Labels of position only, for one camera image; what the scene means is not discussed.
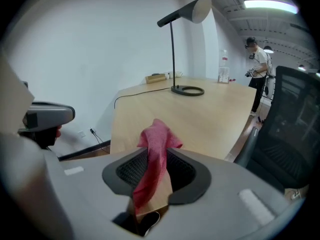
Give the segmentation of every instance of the white t-shirt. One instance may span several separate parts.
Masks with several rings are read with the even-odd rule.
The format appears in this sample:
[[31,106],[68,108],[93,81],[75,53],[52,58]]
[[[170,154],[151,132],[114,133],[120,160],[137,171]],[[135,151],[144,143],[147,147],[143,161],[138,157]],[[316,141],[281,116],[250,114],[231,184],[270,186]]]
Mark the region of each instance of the white t-shirt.
[[[253,63],[253,68],[255,70],[261,69],[262,63],[268,64],[268,55],[261,47],[258,47],[258,50],[255,52]],[[263,78],[266,76],[266,74],[267,70],[262,73],[257,73],[256,76],[254,76],[253,78]]]

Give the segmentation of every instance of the desk lamp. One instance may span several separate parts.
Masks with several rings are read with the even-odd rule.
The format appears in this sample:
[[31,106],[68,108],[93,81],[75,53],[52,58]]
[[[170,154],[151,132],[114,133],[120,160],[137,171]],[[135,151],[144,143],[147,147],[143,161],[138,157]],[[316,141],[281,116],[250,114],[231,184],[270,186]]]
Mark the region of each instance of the desk lamp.
[[[188,3],[179,10],[172,12],[157,22],[157,25],[162,28],[164,25],[170,23],[171,30],[171,44],[172,44],[172,63],[173,63],[173,86],[171,91],[185,96],[200,96],[205,93],[205,90],[195,86],[177,85],[176,86],[176,68],[175,68],[175,46],[174,46],[174,33],[172,29],[172,22],[179,19],[185,18],[193,23],[201,23],[208,16],[211,9],[211,0],[195,0]],[[196,93],[186,92],[186,90],[197,90]]]

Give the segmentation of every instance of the black pants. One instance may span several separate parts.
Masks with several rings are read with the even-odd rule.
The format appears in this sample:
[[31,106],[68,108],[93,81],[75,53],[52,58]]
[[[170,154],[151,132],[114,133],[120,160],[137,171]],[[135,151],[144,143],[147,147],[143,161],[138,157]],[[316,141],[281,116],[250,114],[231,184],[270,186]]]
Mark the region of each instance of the black pants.
[[260,99],[262,97],[262,94],[264,92],[263,88],[265,86],[266,82],[266,77],[259,77],[259,78],[251,78],[251,81],[249,83],[249,87],[252,87],[256,89],[255,97],[254,97],[254,102],[251,111],[252,112],[257,112],[257,109],[260,104]]

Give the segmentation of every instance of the lamp base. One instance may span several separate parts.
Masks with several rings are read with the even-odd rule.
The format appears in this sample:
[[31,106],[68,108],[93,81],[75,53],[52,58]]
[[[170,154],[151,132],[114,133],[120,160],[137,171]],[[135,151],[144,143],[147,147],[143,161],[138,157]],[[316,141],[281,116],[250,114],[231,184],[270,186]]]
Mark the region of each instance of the lamp base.
[[[197,90],[198,92],[186,92],[186,90]],[[200,96],[205,94],[205,90],[195,86],[176,85],[171,86],[171,91],[184,96]]]

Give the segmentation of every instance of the wall outlet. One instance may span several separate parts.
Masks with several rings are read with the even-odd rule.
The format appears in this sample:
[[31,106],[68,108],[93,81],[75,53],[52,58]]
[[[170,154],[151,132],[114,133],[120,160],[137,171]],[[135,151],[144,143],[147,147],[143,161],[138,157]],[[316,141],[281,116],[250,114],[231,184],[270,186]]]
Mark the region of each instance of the wall outlet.
[[83,138],[83,137],[86,136],[86,134],[85,134],[85,132],[84,132],[83,130],[78,131],[78,134],[79,134],[79,136],[80,136],[81,138]]
[[91,132],[90,129],[92,129],[92,131],[93,131],[94,133],[97,132],[97,130],[96,130],[95,128],[93,128],[93,127],[89,128],[89,132]]

